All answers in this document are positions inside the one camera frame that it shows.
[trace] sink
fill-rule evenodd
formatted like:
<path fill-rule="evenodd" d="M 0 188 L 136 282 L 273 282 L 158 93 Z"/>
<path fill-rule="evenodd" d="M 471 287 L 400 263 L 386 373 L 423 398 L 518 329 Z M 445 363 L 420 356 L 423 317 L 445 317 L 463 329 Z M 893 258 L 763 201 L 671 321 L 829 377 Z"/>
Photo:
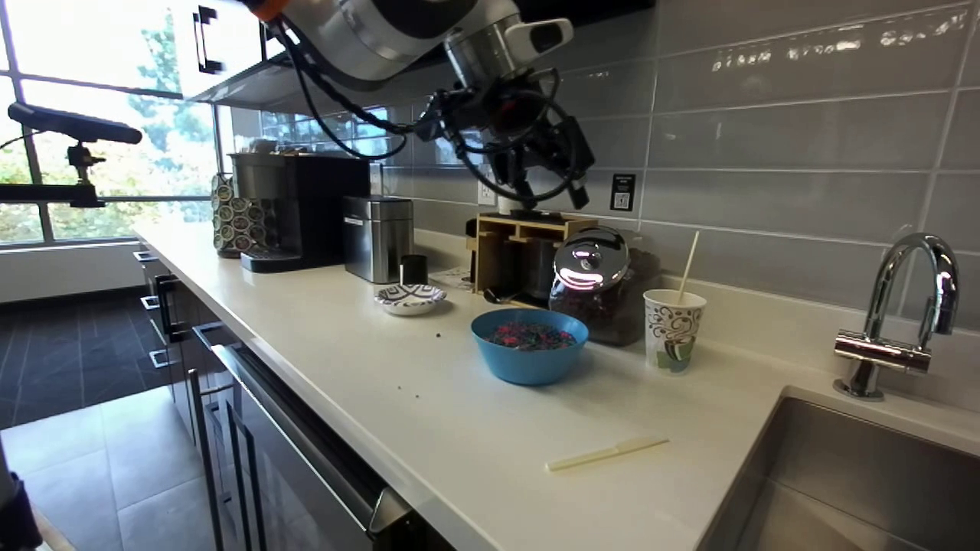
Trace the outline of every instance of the sink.
<path fill-rule="evenodd" d="M 697 547 L 980 547 L 976 510 L 976 455 L 785 398 Z"/>

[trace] appliance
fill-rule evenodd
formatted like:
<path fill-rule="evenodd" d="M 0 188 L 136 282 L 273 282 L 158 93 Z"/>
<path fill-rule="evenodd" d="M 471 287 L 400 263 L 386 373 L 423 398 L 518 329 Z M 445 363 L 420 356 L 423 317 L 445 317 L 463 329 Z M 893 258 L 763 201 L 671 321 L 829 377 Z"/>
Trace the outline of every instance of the appliance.
<path fill-rule="evenodd" d="M 192 377 L 216 547 L 451 547 L 234 329 L 192 333 L 220 368 Z"/>
<path fill-rule="evenodd" d="M 344 207 L 347 273 L 398 282 L 398 261 L 412 247 L 412 201 L 350 195 Z"/>
<path fill-rule="evenodd" d="M 266 212 L 266 252 L 242 252 L 250 273 L 344 263 L 344 198 L 367 195 L 365 159 L 340 153 L 234 153 L 237 194 Z"/>
<path fill-rule="evenodd" d="M 587 341 L 629 347 L 642 333 L 642 285 L 631 247 L 611 228 L 587 228 L 553 253 L 549 309 L 587 323 Z"/>

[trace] canister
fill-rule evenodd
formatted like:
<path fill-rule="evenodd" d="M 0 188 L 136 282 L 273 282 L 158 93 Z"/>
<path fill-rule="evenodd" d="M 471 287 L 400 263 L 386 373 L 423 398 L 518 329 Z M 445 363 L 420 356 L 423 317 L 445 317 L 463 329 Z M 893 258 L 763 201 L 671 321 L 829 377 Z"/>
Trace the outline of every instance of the canister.
<path fill-rule="evenodd" d="M 412 201 L 350 195 L 344 234 L 347 273 L 374 285 L 398 282 L 398 261 L 412 252 Z"/>
<path fill-rule="evenodd" d="M 642 333 L 642 300 L 625 238 L 587 228 L 556 247 L 549 309 L 587 323 L 595 344 L 634 344 Z"/>

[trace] drinking straw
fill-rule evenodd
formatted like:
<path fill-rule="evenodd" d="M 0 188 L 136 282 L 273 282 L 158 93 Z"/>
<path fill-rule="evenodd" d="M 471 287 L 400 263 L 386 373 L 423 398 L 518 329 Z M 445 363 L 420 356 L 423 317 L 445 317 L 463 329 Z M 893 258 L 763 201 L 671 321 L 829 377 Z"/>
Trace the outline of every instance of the drinking straw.
<path fill-rule="evenodd" d="M 567 455 L 567 460 L 556 460 L 556 463 L 546 463 L 546 470 L 564 470 L 564 469 L 576 469 L 576 464 L 587 464 L 587 463 L 637 454 L 637 451 L 657 448 L 657 444 L 669 444 L 669 439 L 614 441 L 610 448 L 597 448 L 597 451 L 576 454 L 576 455 Z"/>
<path fill-rule="evenodd" d="M 694 253 L 697 253 L 697 238 L 700 238 L 700 228 L 694 234 L 693 247 L 687 252 L 683 275 L 679 275 L 679 285 L 676 285 L 676 307 L 683 302 L 683 287 L 687 287 L 687 275 L 693 273 L 693 263 L 694 263 Z"/>

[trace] cabinet handle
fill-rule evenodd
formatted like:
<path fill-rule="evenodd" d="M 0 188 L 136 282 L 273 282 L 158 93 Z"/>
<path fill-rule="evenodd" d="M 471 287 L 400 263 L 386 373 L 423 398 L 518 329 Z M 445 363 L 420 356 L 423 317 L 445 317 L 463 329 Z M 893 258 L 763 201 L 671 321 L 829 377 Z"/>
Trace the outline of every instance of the cabinet handle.
<path fill-rule="evenodd" d="M 156 295 L 144 295 L 144 297 L 142 297 L 142 307 L 144 307 L 148 312 L 158 312 L 158 297 L 156 297 Z"/>
<path fill-rule="evenodd" d="M 158 263 L 158 258 L 153 258 L 149 252 L 131 252 L 131 258 L 136 258 L 137 263 Z"/>
<path fill-rule="evenodd" d="M 149 363 L 153 363 L 153 371 L 169 371 L 169 368 L 173 368 L 178 360 L 172 358 L 169 349 L 153 349 L 153 352 L 149 352 Z"/>
<path fill-rule="evenodd" d="M 347 226 L 367 226 L 361 217 L 344 217 Z"/>
<path fill-rule="evenodd" d="M 192 430 L 202 444 L 210 535 L 215 535 L 215 547 L 222 547 L 220 516 L 216 516 L 216 479 L 215 479 L 210 444 L 207 444 L 207 428 L 205 428 L 202 373 L 195 368 L 186 371 L 186 392 L 189 392 L 189 407 L 192 407 Z"/>
<path fill-rule="evenodd" d="M 216 17 L 216 12 L 210 7 L 195 7 L 195 12 L 189 16 L 192 20 L 192 54 L 195 54 L 195 70 L 202 73 L 220 73 L 222 63 L 207 59 L 207 24 Z"/>

